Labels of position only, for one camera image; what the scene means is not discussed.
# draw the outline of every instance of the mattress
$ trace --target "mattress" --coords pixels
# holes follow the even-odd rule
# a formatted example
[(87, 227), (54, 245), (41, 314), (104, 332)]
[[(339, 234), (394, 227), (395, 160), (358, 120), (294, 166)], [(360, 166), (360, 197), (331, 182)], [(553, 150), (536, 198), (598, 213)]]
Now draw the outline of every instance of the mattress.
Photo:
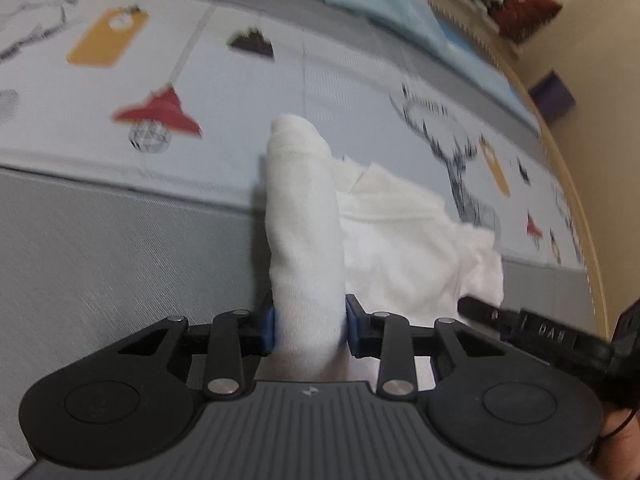
[(391, 32), (320, 0), (0, 0), (0, 478), (29, 462), (15, 413), (37, 379), (268, 291), (281, 112), (495, 229), (504, 306), (595, 331), (536, 132)]

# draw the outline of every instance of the yellow tag print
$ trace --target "yellow tag print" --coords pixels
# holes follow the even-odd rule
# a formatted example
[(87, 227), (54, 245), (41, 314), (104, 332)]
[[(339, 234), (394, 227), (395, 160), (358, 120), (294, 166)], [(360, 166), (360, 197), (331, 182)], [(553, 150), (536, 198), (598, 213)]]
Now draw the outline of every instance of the yellow tag print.
[(511, 196), (509, 184), (507, 184), (507, 179), (502, 172), (500, 162), (498, 162), (498, 158), (495, 156), (494, 147), (490, 145), (484, 137), (480, 137), (480, 148), (482, 149), (484, 160), (486, 160), (486, 164), (494, 176), (496, 186), (498, 186), (498, 189), (504, 196)]
[(66, 55), (72, 65), (108, 68), (113, 66), (149, 15), (139, 7), (108, 9)]

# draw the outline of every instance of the white towel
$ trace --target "white towel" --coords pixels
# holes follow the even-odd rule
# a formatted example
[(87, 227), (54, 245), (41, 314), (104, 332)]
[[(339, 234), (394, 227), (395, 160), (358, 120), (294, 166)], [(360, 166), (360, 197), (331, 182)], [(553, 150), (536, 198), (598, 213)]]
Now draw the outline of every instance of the white towel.
[(329, 145), (307, 120), (273, 121), (265, 226), (276, 346), (258, 378), (347, 379), (344, 250), (331, 164)]
[[(380, 166), (333, 160), (302, 118), (272, 125), (266, 229), (278, 337), (268, 360), (278, 373), (265, 367), (262, 378), (344, 380), (345, 291), (367, 312), (421, 326), (457, 318), (464, 294), (502, 301), (492, 232), (452, 222), (441, 197)], [(351, 360), (348, 378), (375, 384), (377, 371), (377, 360)], [(418, 385), (433, 385), (422, 362)]]
[[(334, 162), (344, 242), (346, 290), (366, 312), (385, 310), (412, 325), (460, 319), (458, 298), (500, 305), (502, 260), (494, 233), (452, 222), (444, 200), (371, 164)], [(433, 388), (428, 359), (417, 359), (418, 387)], [(354, 360), (350, 380), (376, 383), (379, 361)]]

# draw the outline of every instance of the silver screw head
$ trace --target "silver screw head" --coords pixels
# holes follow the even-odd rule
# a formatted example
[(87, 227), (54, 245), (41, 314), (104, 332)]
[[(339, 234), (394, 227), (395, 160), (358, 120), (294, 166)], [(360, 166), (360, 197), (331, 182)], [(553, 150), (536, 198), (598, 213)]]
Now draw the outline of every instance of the silver screw head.
[(405, 395), (409, 395), (414, 390), (414, 386), (409, 381), (392, 379), (391, 381), (384, 383), (382, 385), (382, 389), (389, 395), (403, 397)]
[(212, 394), (219, 395), (231, 395), (238, 391), (240, 384), (233, 379), (228, 378), (220, 378), (213, 379), (207, 383), (207, 390), (209, 390)]

